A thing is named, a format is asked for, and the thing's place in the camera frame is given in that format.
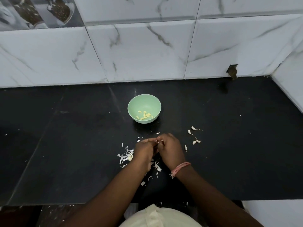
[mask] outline wall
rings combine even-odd
[[[277,68],[272,78],[303,112],[303,41]]]
[[[245,209],[264,227],[301,227],[303,200],[243,201]]]
[[[0,87],[271,74],[303,0],[0,0]]]

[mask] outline bowl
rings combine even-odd
[[[135,96],[128,103],[127,111],[132,119],[138,123],[150,123],[156,120],[161,111],[161,102],[157,97],[149,94],[142,94]],[[150,113],[151,116],[147,119],[140,120],[143,118],[143,112]]]

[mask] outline pink thread bracelet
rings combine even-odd
[[[188,165],[191,165],[191,163],[189,162],[184,162],[184,163],[181,163],[179,166],[177,166],[174,170],[172,170],[170,176],[172,178],[175,177],[175,175],[178,173],[178,171],[182,168],[182,167],[185,167],[185,166],[188,166]]]

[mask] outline forearm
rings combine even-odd
[[[192,168],[181,168],[176,177],[185,185],[211,227],[262,227],[253,217],[236,206]]]
[[[141,184],[145,171],[142,164],[130,162],[64,226],[115,226]]]

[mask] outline person's right hand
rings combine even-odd
[[[157,140],[159,141],[159,153],[170,171],[174,170],[181,163],[186,162],[179,140],[171,133],[159,135]]]

